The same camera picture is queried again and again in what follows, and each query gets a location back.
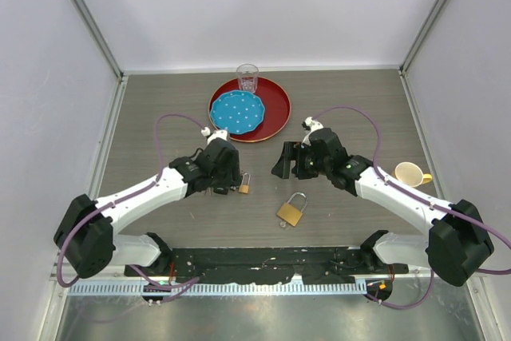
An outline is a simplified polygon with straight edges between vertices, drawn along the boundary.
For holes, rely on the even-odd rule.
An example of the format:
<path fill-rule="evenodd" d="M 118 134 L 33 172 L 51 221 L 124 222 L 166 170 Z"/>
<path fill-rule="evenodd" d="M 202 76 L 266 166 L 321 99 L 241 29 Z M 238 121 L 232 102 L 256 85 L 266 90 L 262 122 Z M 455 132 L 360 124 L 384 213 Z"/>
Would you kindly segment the small brass padlock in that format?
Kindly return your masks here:
<path fill-rule="evenodd" d="M 250 181 L 251 175 L 248 172 L 245 172 L 241 176 L 240 186 L 238 187 L 238 192 L 242 194 L 248 194 L 250 189 Z"/>

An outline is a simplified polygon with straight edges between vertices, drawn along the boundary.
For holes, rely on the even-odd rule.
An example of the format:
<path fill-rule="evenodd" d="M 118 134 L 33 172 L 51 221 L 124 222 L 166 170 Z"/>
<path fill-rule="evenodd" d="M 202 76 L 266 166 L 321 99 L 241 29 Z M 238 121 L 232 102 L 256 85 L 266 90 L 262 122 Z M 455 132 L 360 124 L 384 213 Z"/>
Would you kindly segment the large brass padlock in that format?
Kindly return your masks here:
<path fill-rule="evenodd" d="M 300 204 L 295 206 L 293 201 L 299 199 Z M 307 207 L 308 199 L 303 192 L 295 192 L 281 205 L 276 213 L 280 221 L 287 222 L 288 227 L 295 227 L 303 216 L 303 211 Z"/>

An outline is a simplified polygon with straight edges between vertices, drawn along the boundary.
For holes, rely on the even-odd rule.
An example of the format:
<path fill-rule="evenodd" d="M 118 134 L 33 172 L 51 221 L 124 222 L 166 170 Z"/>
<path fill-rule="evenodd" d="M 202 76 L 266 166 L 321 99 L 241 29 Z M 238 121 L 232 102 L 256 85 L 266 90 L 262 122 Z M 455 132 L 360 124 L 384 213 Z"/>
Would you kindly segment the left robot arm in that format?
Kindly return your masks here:
<path fill-rule="evenodd" d="M 68 262 L 79 279 L 91 278 L 108 266 L 134 266 L 150 276 L 162 276 L 172 264 L 171 248 L 155 233 L 140 236 L 123 230 L 141 217 L 194 193 L 219 194 L 241 183 L 239 152 L 216 138 L 194 157 L 179 157 L 155 176 L 113 195 L 92 200 L 75 197 L 53 237 L 58 263 Z"/>

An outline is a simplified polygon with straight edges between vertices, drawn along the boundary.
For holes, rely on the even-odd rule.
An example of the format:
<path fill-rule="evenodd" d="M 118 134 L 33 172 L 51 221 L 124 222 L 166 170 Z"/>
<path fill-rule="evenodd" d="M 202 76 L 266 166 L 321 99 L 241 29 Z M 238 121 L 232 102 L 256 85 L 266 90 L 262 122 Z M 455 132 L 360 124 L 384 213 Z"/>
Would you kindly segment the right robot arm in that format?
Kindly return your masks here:
<path fill-rule="evenodd" d="M 311 131 L 303 141 L 285 142 L 271 172 L 281 179 L 325 176 L 334 187 L 384 207 L 420 231 L 420 236 L 374 235 L 360 254 L 368 272 L 408 264 L 429 268 L 460 287 L 493 254 L 493 242 L 475 205 L 467 200 L 450 203 L 399 182 L 369 159 L 348 154 L 329 128 Z"/>

